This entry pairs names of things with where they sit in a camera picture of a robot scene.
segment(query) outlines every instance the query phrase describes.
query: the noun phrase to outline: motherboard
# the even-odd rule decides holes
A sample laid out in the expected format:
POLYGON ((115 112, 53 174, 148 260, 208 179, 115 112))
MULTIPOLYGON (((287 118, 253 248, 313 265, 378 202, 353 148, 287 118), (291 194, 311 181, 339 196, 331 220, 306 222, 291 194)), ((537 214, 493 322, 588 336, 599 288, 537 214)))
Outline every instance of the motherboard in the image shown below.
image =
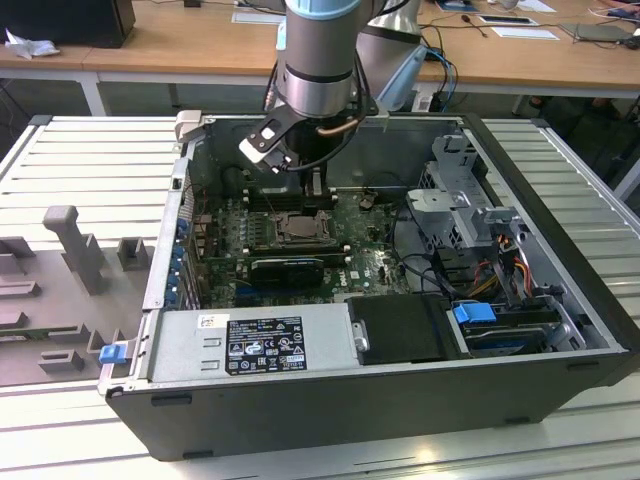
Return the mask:
POLYGON ((334 196, 332 209, 303 215, 277 196, 223 201, 196 218, 200 291, 206 308, 343 302, 409 293, 390 251, 392 202, 334 196))

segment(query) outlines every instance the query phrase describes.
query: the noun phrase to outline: red wire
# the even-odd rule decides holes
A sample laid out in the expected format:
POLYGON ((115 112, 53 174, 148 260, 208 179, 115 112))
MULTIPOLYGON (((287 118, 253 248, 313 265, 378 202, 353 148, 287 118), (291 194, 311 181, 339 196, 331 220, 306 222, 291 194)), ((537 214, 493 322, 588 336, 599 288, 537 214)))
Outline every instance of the red wire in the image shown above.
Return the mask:
POLYGON ((524 263, 522 260, 520 260, 520 258, 513 257, 513 259, 516 262, 521 263, 522 266, 524 267, 524 270, 526 272, 526 275, 524 276, 524 288, 525 288, 526 293, 528 293, 529 296, 531 296, 531 270, 529 270, 529 267, 527 266, 527 264, 524 263))

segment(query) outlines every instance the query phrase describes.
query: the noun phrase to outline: copper pipe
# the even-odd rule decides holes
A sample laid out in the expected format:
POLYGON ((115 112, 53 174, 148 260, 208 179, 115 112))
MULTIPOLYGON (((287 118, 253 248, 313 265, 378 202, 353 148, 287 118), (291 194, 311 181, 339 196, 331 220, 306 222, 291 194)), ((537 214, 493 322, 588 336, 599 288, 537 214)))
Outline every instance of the copper pipe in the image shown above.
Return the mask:
POLYGON ((357 118, 354 118, 335 128, 318 127, 316 128, 316 132, 318 132, 318 135, 320 135, 321 137, 333 137, 334 135, 337 135, 339 133, 343 133, 343 132, 346 132, 347 130, 351 130, 352 128, 355 128, 359 123, 360 123, 360 120, 358 120, 357 118))

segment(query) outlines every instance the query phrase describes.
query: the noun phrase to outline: blue latch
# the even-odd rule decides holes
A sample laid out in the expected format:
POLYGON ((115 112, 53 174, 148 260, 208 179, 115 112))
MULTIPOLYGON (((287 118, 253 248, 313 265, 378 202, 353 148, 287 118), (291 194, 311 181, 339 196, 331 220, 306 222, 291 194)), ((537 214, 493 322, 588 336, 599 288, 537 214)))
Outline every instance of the blue latch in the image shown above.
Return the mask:
POLYGON ((496 314, 488 303, 461 303, 453 309, 453 314, 458 323, 497 321, 496 314))
POLYGON ((98 359, 103 365, 107 365, 109 363, 127 363, 127 358, 125 357, 126 354, 126 345, 105 345, 102 347, 102 350, 100 350, 100 356, 98 359))

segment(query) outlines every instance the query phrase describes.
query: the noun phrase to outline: power supply label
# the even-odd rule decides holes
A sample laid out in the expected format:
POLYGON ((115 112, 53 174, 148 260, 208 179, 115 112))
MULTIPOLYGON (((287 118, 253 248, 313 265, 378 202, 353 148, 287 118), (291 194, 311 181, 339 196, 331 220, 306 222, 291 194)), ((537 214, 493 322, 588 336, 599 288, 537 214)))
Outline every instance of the power supply label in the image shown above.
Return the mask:
POLYGON ((229 375, 306 369, 302 317, 227 322, 225 370, 229 375))

